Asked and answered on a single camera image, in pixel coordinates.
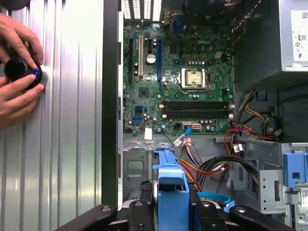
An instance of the power connector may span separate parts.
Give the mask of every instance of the power connector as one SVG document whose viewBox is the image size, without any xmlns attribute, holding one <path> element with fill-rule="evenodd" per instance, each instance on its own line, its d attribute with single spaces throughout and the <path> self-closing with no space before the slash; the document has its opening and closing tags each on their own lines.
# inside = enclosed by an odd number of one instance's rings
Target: power connector
<svg viewBox="0 0 308 231">
<path fill-rule="evenodd" d="M 191 142 L 192 142 L 192 141 L 191 141 L 191 138 L 190 138 L 190 137 L 185 137 L 185 138 L 183 139 L 182 147 L 184 147 L 185 145 L 191 146 L 191 145 L 192 145 Z"/>
</svg>

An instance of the black pcie slot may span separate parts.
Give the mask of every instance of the black pcie slot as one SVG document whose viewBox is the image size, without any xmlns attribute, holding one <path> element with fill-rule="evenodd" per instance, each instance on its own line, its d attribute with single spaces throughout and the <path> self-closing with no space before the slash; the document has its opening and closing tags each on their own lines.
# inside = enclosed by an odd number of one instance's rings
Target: black pcie slot
<svg viewBox="0 0 308 231">
<path fill-rule="evenodd" d="M 131 83 L 134 76 L 134 39 L 128 42 L 128 80 Z"/>
<path fill-rule="evenodd" d="M 187 101 L 172 101 L 164 102 L 164 108 L 168 110 L 188 110 L 198 108 L 200 110 L 206 109 L 227 109 L 229 102 L 187 102 Z"/>
<path fill-rule="evenodd" d="M 200 111 L 164 111 L 163 115 L 168 119 L 180 119 L 180 118 L 195 118 L 195 119 L 222 119 L 228 118 L 229 113 L 227 111 L 222 112 L 200 112 Z"/>
</svg>

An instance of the white pci slot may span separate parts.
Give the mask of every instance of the white pci slot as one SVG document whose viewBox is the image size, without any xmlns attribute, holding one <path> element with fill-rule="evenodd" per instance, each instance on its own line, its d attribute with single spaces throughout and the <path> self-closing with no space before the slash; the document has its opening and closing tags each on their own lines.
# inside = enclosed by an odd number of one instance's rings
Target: white pci slot
<svg viewBox="0 0 308 231">
<path fill-rule="evenodd" d="M 138 76 L 139 77 L 143 76 L 143 41 L 144 41 L 144 36 L 143 35 L 139 36 L 139 39 L 138 39 L 138 48 L 139 48 Z"/>
</svg>

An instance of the finger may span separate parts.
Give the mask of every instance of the finger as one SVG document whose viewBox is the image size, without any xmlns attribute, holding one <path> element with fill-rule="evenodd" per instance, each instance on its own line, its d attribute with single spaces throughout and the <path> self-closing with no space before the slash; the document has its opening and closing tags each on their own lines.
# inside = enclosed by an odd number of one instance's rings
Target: finger
<svg viewBox="0 0 308 231">
<path fill-rule="evenodd" d="M 13 114 L 7 119 L 5 125 L 6 127 L 11 127 L 17 124 L 25 122 L 31 116 L 33 109 L 35 108 L 37 101 L 33 101 L 27 107 L 24 107 Z"/>
<path fill-rule="evenodd" d="M 1 33 L 1 35 L 8 41 L 8 43 L 30 67 L 37 69 L 37 66 L 35 65 L 29 51 L 26 49 L 25 45 L 15 31 L 9 30 L 7 32 Z"/>
<path fill-rule="evenodd" d="M 0 77 L 0 88 L 9 83 L 9 79 L 5 76 Z"/>
<path fill-rule="evenodd" d="M 43 90 L 44 85 L 38 84 L 34 88 L 26 91 L 24 94 L 8 101 L 7 105 L 11 109 L 11 111 L 17 111 L 22 108 L 25 108 L 33 102 L 36 102 Z"/>
<path fill-rule="evenodd" d="M 0 96 L 5 100 L 10 100 L 26 89 L 34 80 L 35 75 L 28 75 L 0 88 Z"/>
<path fill-rule="evenodd" d="M 10 60 L 10 56 L 8 55 L 8 53 L 6 52 L 4 47 L 0 46 L 0 61 L 3 64 L 6 64 L 6 62 L 9 61 L 9 60 Z"/>
<path fill-rule="evenodd" d="M 24 41 L 30 43 L 32 50 L 36 54 L 37 61 L 39 62 L 39 64 L 43 64 L 44 60 L 43 48 L 37 35 L 32 30 L 23 26 L 22 24 L 18 24 L 15 27 L 15 30 L 19 37 L 21 37 Z"/>
</svg>

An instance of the dell logo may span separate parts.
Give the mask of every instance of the dell logo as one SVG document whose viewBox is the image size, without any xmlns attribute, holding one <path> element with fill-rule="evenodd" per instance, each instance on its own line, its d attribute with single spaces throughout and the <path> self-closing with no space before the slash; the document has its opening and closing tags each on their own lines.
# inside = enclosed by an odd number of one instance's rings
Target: dell logo
<svg viewBox="0 0 308 231">
<path fill-rule="evenodd" d="M 198 40 L 198 44 L 210 44 L 209 40 Z"/>
</svg>

